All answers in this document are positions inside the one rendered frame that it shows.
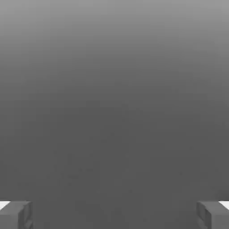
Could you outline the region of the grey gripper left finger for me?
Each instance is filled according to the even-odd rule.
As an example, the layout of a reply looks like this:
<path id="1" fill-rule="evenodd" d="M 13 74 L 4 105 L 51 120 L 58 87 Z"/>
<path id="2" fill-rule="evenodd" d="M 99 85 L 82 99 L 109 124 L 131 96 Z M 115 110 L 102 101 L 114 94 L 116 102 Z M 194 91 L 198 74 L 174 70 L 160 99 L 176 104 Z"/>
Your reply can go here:
<path id="1" fill-rule="evenodd" d="M 34 229 L 33 202 L 0 201 L 0 229 Z"/>

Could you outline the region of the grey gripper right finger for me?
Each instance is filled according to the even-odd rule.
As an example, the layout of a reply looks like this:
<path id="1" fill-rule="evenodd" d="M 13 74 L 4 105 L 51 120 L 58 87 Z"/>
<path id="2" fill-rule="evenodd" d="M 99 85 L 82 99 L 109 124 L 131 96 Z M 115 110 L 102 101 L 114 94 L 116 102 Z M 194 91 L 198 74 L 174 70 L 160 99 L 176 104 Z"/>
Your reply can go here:
<path id="1" fill-rule="evenodd" d="M 229 229 L 229 201 L 198 201 L 199 229 Z"/>

